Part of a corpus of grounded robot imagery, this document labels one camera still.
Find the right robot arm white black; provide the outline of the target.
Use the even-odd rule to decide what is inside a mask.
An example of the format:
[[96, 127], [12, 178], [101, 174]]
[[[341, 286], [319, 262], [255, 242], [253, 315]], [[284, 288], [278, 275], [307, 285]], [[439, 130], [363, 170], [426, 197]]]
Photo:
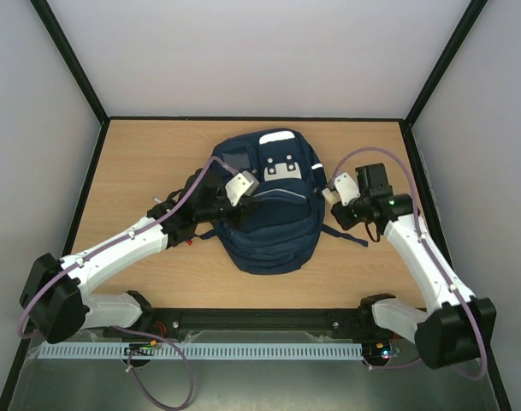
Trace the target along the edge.
[[372, 336], [388, 329], [404, 337], [431, 369], [475, 359], [486, 367], [495, 306], [488, 298], [477, 298], [445, 260], [419, 214], [415, 194], [395, 194], [385, 166], [369, 164], [353, 176], [334, 176], [323, 195], [343, 229], [359, 223], [376, 227], [370, 239], [386, 238], [423, 297], [423, 310], [394, 296], [375, 297], [359, 314], [361, 329]]

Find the navy blue backpack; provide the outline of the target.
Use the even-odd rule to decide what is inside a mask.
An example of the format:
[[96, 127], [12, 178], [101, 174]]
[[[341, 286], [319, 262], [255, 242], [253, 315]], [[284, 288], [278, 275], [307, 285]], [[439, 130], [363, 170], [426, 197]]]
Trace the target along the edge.
[[275, 128], [226, 139], [213, 155], [259, 182], [252, 196], [257, 207], [236, 225], [214, 223], [203, 240], [217, 238], [241, 271], [280, 275], [296, 271], [313, 255], [327, 233], [366, 247], [366, 240], [324, 224], [327, 183], [321, 160], [305, 137]]

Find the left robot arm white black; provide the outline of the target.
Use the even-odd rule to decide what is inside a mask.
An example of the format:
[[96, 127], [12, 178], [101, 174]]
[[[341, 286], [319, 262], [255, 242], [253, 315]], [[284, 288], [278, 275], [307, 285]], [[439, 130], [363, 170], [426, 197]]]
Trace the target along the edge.
[[201, 223], [238, 223], [258, 205], [252, 196], [257, 187], [245, 170], [228, 181], [217, 170], [197, 170], [184, 188], [118, 235], [60, 259], [38, 257], [20, 297], [24, 318], [51, 344], [83, 329], [139, 324], [147, 304], [138, 294], [97, 295], [95, 289], [141, 259], [191, 241]]

